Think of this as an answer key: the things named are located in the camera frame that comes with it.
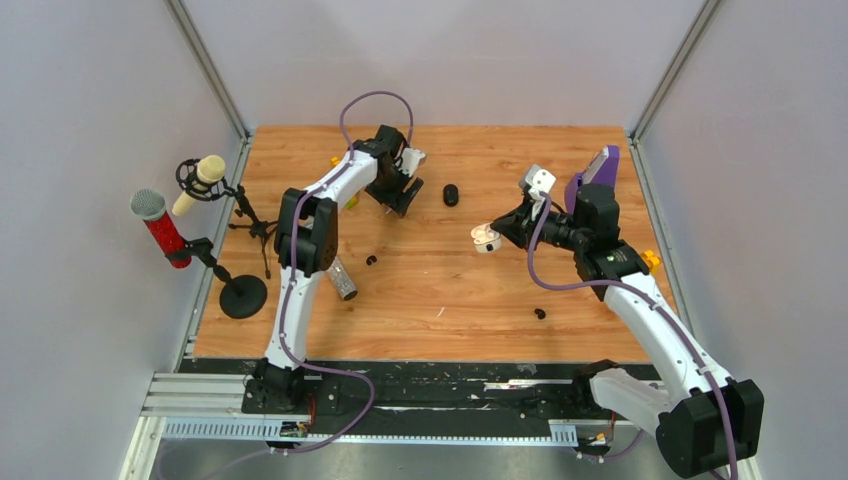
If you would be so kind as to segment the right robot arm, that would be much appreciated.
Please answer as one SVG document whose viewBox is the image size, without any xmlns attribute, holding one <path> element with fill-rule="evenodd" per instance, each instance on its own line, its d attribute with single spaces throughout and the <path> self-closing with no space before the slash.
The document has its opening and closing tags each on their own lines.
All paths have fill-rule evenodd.
<svg viewBox="0 0 848 480">
<path fill-rule="evenodd" d="M 554 212 L 550 196 L 527 188 L 522 203 L 486 225 L 527 253 L 533 281 L 554 291 L 536 273 L 539 243 L 572 252 L 579 282 L 566 290 L 591 288 L 622 320 L 659 374 L 660 389 L 635 379 L 605 360 L 588 366 L 571 390 L 571 403 L 584 417 L 605 409 L 622 415 L 651 435 L 679 477 L 725 468 L 740 476 L 739 461 L 758 449 L 764 395 L 752 380 L 738 381 L 700 346 L 661 293 L 645 255 L 620 237 L 620 207 L 613 188 L 578 188 L 570 213 Z"/>
</svg>

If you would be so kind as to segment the white earbud charging case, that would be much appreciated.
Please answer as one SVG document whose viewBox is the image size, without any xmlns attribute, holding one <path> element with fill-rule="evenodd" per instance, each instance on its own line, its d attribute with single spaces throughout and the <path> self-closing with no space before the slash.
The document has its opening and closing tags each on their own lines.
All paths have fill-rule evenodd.
<svg viewBox="0 0 848 480">
<path fill-rule="evenodd" d="M 481 254 L 494 252 L 502 246 L 501 234 L 493 230 L 490 223 L 474 227 L 470 232 L 470 236 L 474 248 Z"/>
</svg>

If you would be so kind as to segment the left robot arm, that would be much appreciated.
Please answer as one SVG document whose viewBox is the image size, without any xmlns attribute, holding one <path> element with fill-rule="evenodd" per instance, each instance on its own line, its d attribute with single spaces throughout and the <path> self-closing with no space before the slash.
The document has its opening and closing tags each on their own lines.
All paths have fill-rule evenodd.
<svg viewBox="0 0 848 480">
<path fill-rule="evenodd" d="M 246 384 L 244 407 L 293 413 L 306 400 L 306 340 L 321 279 L 337 257 L 339 210 L 365 192 L 404 216 L 423 181 L 416 170 L 426 155 L 397 128 L 378 127 L 356 140 L 312 185 L 283 194 L 274 250 L 281 285 L 274 327 L 264 357 Z"/>
</svg>

